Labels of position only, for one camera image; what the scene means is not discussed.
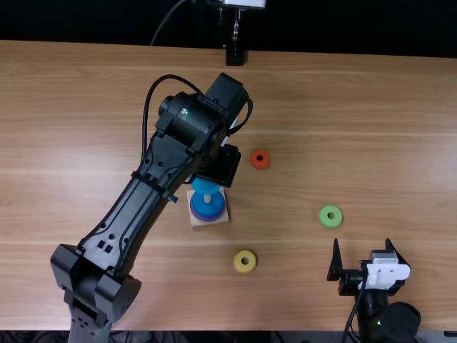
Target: wooden table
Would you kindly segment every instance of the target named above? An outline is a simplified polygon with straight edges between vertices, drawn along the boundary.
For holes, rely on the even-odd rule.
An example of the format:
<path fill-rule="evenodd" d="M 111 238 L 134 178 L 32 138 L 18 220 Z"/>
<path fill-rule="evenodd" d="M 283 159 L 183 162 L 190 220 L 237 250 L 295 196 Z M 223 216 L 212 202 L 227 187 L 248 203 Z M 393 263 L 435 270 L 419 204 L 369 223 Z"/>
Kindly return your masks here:
<path fill-rule="evenodd" d="M 255 52 L 244 67 L 203 49 L 0 43 L 0 329 L 68 329 L 49 258 L 94 228 L 130 180 L 149 86 L 178 74 L 202 90 L 221 71 L 254 101 L 231 138 L 243 157 L 231 221 L 190 228 L 177 192 L 132 275 L 140 294 L 115 329 L 342 330 L 353 299 L 327 282 L 333 238 L 357 267 L 389 237 L 412 266 L 392 301 L 421 329 L 457 329 L 457 61 Z M 161 100 L 188 89 L 167 81 Z M 255 170 L 265 149 L 271 168 Z M 339 206 L 338 229 L 318 211 Z M 258 256 L 250 275 L 232 259 Z"/>

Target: wooden base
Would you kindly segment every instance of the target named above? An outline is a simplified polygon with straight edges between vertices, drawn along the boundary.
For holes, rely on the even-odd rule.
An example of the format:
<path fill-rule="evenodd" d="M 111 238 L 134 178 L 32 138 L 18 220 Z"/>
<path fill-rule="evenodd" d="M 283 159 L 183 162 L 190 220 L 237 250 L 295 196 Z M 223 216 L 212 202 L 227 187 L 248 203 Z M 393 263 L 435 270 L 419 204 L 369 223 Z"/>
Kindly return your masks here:
<path fill-rule="evenodd" d="M 224 188 L 221 187 L 219 190 L 224 197 L 224 212 L 223 214 L 216 220 L 212 222 L 204 222 L 203 220 L 198 219 L 192 214 L 191 211 L 191 198 L 194 195 L 195 191 L 190 190 L 187 191 L 187 205 L 189 208 L 189 216 L 191 217 L 191 226 L 192 227 L 204 227 L 206 225 L 218 224 L 218 223 L 226 223 L 229 221 L 229 213 L 227 212 L 227 202 L 226 202 L 226 195 L 224 194 Z"/>

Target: cable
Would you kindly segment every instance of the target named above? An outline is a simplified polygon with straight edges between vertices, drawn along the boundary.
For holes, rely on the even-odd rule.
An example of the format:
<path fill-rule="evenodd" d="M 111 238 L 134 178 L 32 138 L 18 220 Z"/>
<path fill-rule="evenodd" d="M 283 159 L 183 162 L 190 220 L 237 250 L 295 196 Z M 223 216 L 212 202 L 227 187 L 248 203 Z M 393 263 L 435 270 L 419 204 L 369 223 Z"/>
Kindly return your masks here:
<path fill-rule="evenodd" d="M 348 332 L 348 336 L 349 336 L 349 338 L 351 339 L 351 341 L 352 341 L 353 343 L 358 343 L 357 340 L 356 340 L 356 339 L 354 338 L 354 336 L 352 335 L 352 333 Z"/>
<path fill-rule="evenodd" d="M 279 332 L 277 331 L 273 331 L 275 333 L 275 335 L 278 337 L 278 341 L 280 341 L 280 343 L 284 343 L 284 339 L 283 337 L 281 337 L 281 335 L 279 334 Z"/>
<path fill-rule="evenodd" d="M 349 315 L 348 321 L 346 323 L 346 327 L 344 328 L 343 331 L 343 336 L 341 338 L 341 343 L 346 343 L 346 338 L 349 333 L 349 327 L 351 326 L 351 323 L 354 319 L 354 315 L 356 314 L 356 311 L 358 309 L 358 305 L 360 304 L 360 301 L 362 300 L 363 294 L 365 293 L 365 288 L 366 288 L 366 281 L 368 277 L 364 277 L 362 281 L 362 287 L 360 288 L 360 293 L 358 294 L 357 300 L 352 308 L 351 314 Z"/>
<path fill-rule="evenodd" d="M 227 136 L 231 136 L 232 134 L 235 134 L 244 126 L 245 123 L 248 122 L 249 118 L 251 117 L 251 113 L 252 113 L 252 109 L 253 109 L 253 102 L 250 98 L 248 98 L 247 103 L 248 103 L 248 114 L 246 115 L 246 118 L 244 118 L 243 122 L 241 124 L 239 124 L 238 126 L 235 126 L 234 128 L 229 129 L 227 131 Z"/>
<path fill-rule="evenodd" d="M 186 84 L 187 86 L 191 87 L 196 93 L 198 94 L 203 94 L 200 89 L 198 89 L 194 84 L 192 84 L 190 81 L 187 81 L 185 78 L 182 78 L 177 75 L 173 74 L 168 74 L 168 75 L 163 75 L 159 77 L 152 85 L 151 88 L 148 91 L 148 94 L 146 95 L 146 101 L 144 102 L 144 111 L 143 111 L 143 131 L 142 131 L 142 142 L 143 142 L 143 150 L 141 151 L 141 160 L 143 161 L 144 156 L 146 155 L 146 150 L 147 150 L 147 136 L 148 136 L 148 112 L 149 112 L 149 104 L 151 103 L 151 97 L 156 89 L 156 87 L 162 82 L 167 79 L 174 79 L 182 82 L 183 84 Z"/>
<path fill-rule="evenodd" d="M 353 329 L 353 327 L 352 327 L 352 323 L 351 323 L 351 332 L 352 332 L 352 334 L 354 335 L 355 338 L 360 339 L 360 336 L 358 336 L 358 335 L 354 332 L 354 329 Z"/>
<path fill-rule="evenodd" d="M 189 178 L 189 180 L 183 182 L 183 184 L 191 184 L 192 182 L 194 182 L 194 180 L 195 180 L 196 177 L 197 177 L 197 174 L 196 174 L 196 173 L 193 173 L 193 174 L 191 175 L 191 177 Z"/>
<path fill-rule="evenodd" d="M 160 30 L 162 29 L 162 26 L 166 23 L 166 21 L 169 19 L 170 15 L 173 14 L 173 12 L 175 12 L 175 10 L 180 7 L 180 5 L 182 5 L 186 0 L 179 0 L 178 2 L 176 2 L 174 4 L 173 7 L 170 8 L 169 12 L 165 15 L 164 19 L 162 19 L 162 22 L 159 24 L 159 26 L 157 26 L 157 29 L 156 29 L 156 32 L 154 32 L 154 35 L 152 36 L 152 40 L 151 40 L 151 43 L 149 44 L 150 46 L 153 46 L 155 41 L 156 41 L 156 38 L 157 38 L 157 35 L 159 34 Z"/>

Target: yellow ring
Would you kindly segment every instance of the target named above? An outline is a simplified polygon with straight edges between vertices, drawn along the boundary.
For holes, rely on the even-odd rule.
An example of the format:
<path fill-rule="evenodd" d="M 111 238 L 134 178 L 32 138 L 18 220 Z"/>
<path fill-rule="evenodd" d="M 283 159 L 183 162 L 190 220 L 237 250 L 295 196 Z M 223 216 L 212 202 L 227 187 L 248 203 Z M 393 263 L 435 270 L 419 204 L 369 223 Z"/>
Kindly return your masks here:
<path fill-rule="evenodd" d="M 233 258 L 233 265 L 235 269 L 238 270 L 240 273 L 250 273 L 256 268 L 257 265 L 257 258 L 249 250 L 243 250 L 235 255 Z"/>

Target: orange ring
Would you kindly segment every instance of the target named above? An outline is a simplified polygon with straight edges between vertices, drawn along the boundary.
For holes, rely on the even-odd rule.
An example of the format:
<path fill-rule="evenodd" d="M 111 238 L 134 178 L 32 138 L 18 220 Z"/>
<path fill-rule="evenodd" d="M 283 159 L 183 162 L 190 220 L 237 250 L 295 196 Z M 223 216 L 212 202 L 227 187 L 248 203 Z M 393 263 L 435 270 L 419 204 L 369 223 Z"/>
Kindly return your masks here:
<path fill-rule="evenodd" d="M 270 156 L 265 150 L 257 150 L 251 155 L 251 163 L 256 169 L 267 169 L 270 165 Z"/>

